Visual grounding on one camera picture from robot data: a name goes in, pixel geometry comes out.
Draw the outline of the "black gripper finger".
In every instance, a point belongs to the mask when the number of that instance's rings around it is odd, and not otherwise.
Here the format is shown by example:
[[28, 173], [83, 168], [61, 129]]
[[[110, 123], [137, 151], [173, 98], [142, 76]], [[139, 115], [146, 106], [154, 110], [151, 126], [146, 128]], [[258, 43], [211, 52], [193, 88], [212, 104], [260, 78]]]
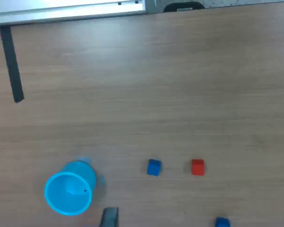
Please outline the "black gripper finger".
[[99, 227], [119, 227], [118, 207], [104, 208]]

